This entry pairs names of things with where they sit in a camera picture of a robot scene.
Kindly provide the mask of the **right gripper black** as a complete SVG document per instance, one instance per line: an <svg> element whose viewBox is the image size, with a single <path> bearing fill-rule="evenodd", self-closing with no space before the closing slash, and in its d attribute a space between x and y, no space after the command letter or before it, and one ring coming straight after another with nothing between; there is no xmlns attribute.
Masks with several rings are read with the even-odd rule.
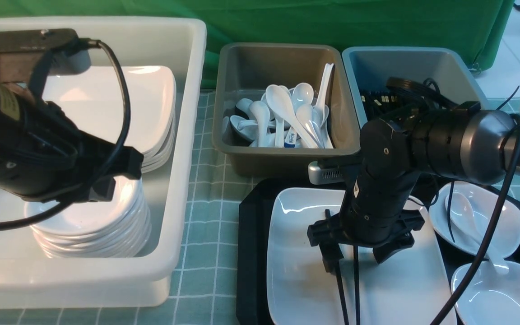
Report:
<svg viewBox="0 0 520 325"><path fill-rule="evenodd" d="M373 249L377 264L415 244L413 231L420 231L425 220L418 210L402 210L382 220L370 215L357 216L352 209L330 215L310 225L307 236L311 246L320 245L326 272L335 274L344 255L339 244Z"/></svg>

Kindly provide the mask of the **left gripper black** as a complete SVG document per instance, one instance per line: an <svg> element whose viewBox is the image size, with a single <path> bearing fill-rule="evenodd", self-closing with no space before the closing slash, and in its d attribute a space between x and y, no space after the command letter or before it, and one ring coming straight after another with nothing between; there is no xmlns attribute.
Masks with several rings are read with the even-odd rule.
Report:
<svg viewBox="0 0 520 325"><path fill-rule="evenodd" d="M82 139L76 163L74 202L109 202L114 197L117 176L138 180L144 155L131 146L117 145L93 135Z"/></svg>

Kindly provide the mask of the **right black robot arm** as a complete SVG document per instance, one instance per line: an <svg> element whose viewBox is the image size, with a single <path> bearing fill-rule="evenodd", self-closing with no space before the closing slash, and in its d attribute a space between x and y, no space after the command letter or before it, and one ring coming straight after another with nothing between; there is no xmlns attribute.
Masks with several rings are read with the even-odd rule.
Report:
<svg viewBox="0 0 520 325"><path fill-rule="evenodd" d="M310 245L372 248L379 264L412 247L411 232L424 220L404 205L419 177L496 184L510 170L519 125L516 114L483 110L479 102L440 110L406 105L368 121L359 152L318 160L337 168L346 188L340 211L309 226Z"/></svg>

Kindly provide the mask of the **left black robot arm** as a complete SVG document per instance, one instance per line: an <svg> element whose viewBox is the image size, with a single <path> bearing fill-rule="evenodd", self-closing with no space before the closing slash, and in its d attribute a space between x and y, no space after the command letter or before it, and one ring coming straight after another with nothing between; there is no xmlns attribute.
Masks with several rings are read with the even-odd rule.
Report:
<svg viewBox="0 0 520 325"><path fill-rule="evenodd" d="M30 101L0 84L0 189L27 202L107 201L115 177L142 177L143 155L124 146L94 194L80 189L115 146L79 130L55 103Z"/></svg>

